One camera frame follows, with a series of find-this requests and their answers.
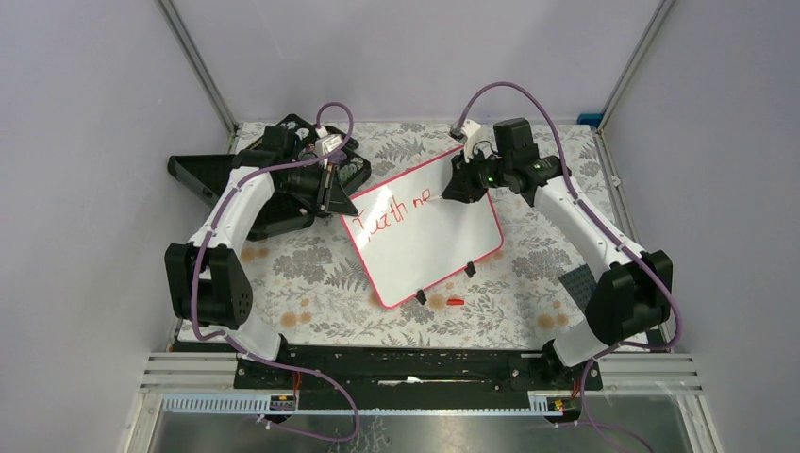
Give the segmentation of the pink framed whiteboard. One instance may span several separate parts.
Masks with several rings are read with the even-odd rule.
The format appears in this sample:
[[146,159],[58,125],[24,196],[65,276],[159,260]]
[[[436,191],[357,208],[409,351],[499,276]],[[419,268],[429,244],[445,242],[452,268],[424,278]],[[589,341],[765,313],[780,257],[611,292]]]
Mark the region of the pink framed whiteboard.
[[449,182],[452,149],[356,194],[342,216],[378,302],[393,309],[499,250],[505,241],[489,195],[472,204],[426,202]]

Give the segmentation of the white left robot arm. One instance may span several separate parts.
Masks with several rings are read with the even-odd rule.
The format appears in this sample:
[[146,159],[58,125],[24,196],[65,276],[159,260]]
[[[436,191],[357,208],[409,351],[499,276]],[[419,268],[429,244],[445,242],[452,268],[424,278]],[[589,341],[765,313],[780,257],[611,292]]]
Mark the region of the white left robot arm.
[[193,170],[217,175],[212,209],[184,243],[168,246],[164,263],[174,315],[199,341],[220,338],[251,361],[272,388],[292,378],[290,359],[279,354],[283,337],[251,317],[254,291],[242,266],[248,242],[306,229],[318,218],[353,215],[349,195],[369,172],[341,177],[358,144],[350,132],[316,124],[300,137],[294,122],[267,126],[257,142],[235,155],[176,156],[170,173],[196,190],[205,184]]

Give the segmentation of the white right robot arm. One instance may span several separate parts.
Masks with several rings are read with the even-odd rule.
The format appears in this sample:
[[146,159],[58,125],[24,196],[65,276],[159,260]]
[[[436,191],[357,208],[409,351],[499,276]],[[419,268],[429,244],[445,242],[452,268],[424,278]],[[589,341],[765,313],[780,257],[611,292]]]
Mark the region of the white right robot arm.
[[488,152],[480,147],[486,135],[476,122],[453,126],[449,135],[462,149],[451,160],[452,176],[442,198],[468,204],[490,189],[510,190],[560,230],[594,278],[583,321],[542,349],[546,384],[567,387],[577,378],[579,364],[671,317],[669,257],[646,251],[601,216],[562,158],[541,156],[527,120],[495,124]]

